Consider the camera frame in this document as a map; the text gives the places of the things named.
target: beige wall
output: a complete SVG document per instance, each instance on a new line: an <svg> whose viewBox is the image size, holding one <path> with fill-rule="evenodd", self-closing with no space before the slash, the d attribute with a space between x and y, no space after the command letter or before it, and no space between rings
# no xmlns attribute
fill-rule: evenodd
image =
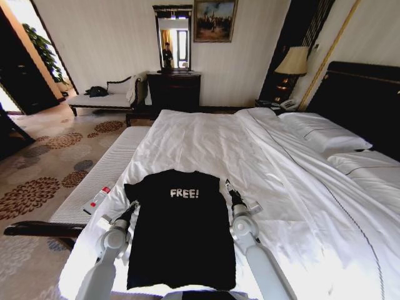
<svg viewBox="0 0 400 300"><path fill-rule="evenodd" d="M44 80L46 80L48 86L50 87L52 93L55 95L57 99L61 99L63 95L61 94L60 90L58 89L56 83L54 82L53 78L51 77L49 71L47 70L46 66L44 65L42 59L40 58L38 52L36 51L35 47L33 46L29 36L26 34L25 29L23 28L22 24L18 22L13 12L10 10L9 6L6 3L6 0L0 0L0 7L4 11L4 14L9 19L11 26L14 28L15 32L17 33L18 37L22 41L23 45L25 46L26 50L28 51L29 55L32 57L35 65L39 69L40 73L42 74Z"/></svg>
<svg viewBox="0 0 400 300"><path fill-rule="evenodd" d="M336 0L316 41L318 51L308 60L309 71L300 78L291 98L301 101L355 0ZM313 98L331 61L400 66L400 1L361 0L325 65L307 103Z"/></svg>
<svg viewBox="0 0 400 300"><path fill-rule="evenodd" d="M170 0L34 0L81 93L159 69L152 5ZM173 4L192 4L175 0ZM239 0L232 43L193 43L201 104L250 106L258 98L290 0Z"/></svg>

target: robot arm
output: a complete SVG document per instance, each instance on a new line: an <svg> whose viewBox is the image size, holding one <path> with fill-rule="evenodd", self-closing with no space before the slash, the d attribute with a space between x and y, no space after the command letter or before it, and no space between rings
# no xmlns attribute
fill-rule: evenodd
<svg viewBox="0 0 400 300"><path fill-rule="evenodd" d="M296 296L272 253L258 239L258 225L251 212L229 180L226 180L226 187L232 197L231 234L246 255L262 297L264 300L295 300Z"/></svg>
<svg viewBox="0 0 400 300"><path fill-rule="evenodd" d="M137 201L132 202L127 211L100 237L97 242L100 249L99 258L83 279L76 300L110 299L116 275L114 261L128 246L128 229L132 213L137 206Z"/></svg>
<svg viewBox="0 0 400 300"><path fill-rule="evenodd" d="M264 300L295 300L296 297L272 253L258 239L258 225L251 216L254 210L248 210L229 180L226 181L226 187L232 196L231 234L246 255ZM137 201L132 202L127 211L100 237L97 242L100 248L99 258L86 274L76 296L77 300L110 298L116 275L114 260L123 254L128 246L128 228L137 206Z"/></svg>

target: patterned carpet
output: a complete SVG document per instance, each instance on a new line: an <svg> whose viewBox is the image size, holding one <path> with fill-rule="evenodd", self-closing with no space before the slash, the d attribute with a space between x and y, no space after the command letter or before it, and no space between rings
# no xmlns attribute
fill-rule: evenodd
<svg viewBox="0 0 400 300"><path fill-rule="evenodd" d="M74 117L63 102L32 116L11 117L36 142L0 161L0 299L63 299L57 284L69 251L46 237L3 236L4 228L47 221L125 129L125 114L78 109Z"/></svg>

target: framed painting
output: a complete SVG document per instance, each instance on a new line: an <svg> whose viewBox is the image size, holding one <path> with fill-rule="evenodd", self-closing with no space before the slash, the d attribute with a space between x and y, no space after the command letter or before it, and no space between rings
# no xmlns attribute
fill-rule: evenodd
<svg viewBox="0 0 400 300"><path fill-rule="evenodd" d="M238 0L195 0L194 42L230 43Z"/></svg>

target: wooden armrest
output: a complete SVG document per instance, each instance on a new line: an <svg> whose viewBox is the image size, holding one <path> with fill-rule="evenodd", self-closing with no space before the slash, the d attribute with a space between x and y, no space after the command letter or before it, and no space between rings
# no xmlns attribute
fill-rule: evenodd
<svg viewBox="0 0 400 300"><path fill-rule="evenodd" d="M6 236L48 236L54 238L77 238L85 224L63 224L42 221L22 221L4 230Z"/></svg>

